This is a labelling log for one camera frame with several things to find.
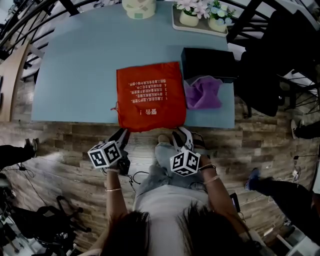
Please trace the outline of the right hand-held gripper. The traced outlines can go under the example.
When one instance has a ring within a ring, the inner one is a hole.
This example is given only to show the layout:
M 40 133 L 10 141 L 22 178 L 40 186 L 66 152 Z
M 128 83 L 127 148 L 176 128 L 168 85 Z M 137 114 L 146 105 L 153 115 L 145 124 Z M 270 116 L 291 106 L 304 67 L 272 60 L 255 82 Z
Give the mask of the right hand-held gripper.
M 170 158 L 170 170 L 182 177 L 195 175 L 199 168 L 200 154 L 187 148 L 193 146 L 192 133 L 185 127 L 178 127 L 178 130 L 185 135 L 186 142 L 184 146 L 181 136 L 176 131 L 172 132 L 173 146 L 181 149 Z

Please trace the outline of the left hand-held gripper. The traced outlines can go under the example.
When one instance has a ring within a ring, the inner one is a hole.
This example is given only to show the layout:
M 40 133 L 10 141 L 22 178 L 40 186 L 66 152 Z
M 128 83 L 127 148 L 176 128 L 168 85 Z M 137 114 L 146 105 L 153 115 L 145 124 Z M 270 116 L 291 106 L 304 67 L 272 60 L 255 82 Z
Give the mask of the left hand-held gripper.
M 90 161 L 95 169 L 104 175 L 109 171 L 115 171 L 120 175 L 127 175 L 130 168 L 128 153 L 124 150 L 128 144 L 130 132 L 120 128 L 107 142 L 92 147 L 88 152 Z

